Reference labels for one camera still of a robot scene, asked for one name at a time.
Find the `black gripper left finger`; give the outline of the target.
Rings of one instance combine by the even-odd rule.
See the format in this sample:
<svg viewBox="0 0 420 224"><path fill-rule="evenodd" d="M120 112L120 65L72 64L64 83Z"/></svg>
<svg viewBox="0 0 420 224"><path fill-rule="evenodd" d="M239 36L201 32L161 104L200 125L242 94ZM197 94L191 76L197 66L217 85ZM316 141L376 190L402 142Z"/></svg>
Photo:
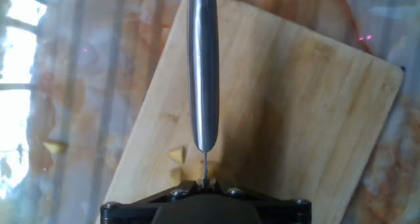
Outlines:
<svg viewBox="0 0 420 224"><path fill-rule="evenodd" d="M128 223L128 220L153 220L164 204L200 194L203 186L196 181L182 181L179 185L131 204L109 201L100 207L100 224Z"/></svg>

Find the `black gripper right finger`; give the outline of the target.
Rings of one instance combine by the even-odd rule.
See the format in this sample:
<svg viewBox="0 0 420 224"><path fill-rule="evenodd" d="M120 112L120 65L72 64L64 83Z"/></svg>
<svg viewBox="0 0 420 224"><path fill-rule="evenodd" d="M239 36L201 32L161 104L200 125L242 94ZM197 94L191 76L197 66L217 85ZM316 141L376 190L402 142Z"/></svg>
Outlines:
<svg viewBox="0 0 420 224"><path fill-rule="evenodd" d="M211 204L211 213L238 214L250 223L311 223L311 201L305 198L279 200L227 182L207 179L205 193L223 200Z"/></svg>

